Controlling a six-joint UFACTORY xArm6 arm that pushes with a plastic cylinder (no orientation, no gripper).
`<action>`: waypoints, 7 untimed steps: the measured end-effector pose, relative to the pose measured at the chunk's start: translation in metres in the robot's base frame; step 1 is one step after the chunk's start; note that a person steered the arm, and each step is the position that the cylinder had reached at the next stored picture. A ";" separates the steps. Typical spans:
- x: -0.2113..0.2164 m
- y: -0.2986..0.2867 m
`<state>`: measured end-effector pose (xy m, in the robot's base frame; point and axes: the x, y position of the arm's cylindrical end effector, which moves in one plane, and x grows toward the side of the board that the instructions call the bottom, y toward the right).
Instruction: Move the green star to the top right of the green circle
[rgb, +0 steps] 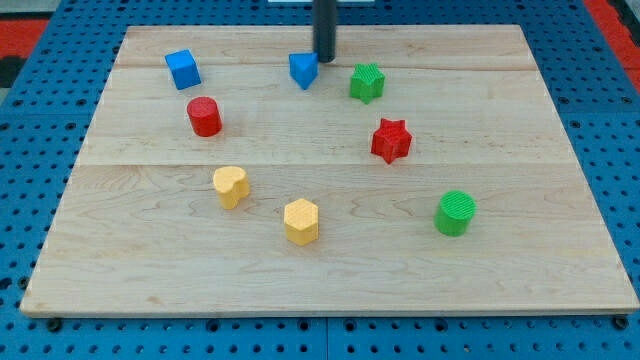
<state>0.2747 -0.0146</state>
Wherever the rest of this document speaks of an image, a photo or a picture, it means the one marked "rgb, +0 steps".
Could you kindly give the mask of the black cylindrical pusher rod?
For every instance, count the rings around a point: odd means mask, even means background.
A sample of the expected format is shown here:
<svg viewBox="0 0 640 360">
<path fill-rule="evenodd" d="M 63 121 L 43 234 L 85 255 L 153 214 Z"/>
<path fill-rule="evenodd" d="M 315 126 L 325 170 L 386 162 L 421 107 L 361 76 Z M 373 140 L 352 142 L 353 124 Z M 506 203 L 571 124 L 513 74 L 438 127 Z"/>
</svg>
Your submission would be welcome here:
<svg viewBox="0 0 640 360">
<path fill-rule="evenodd" d="M 336 57 L 337 1 L 312 1 L 313 51 L 320 63 L 330 63 Z"/>
</svg>

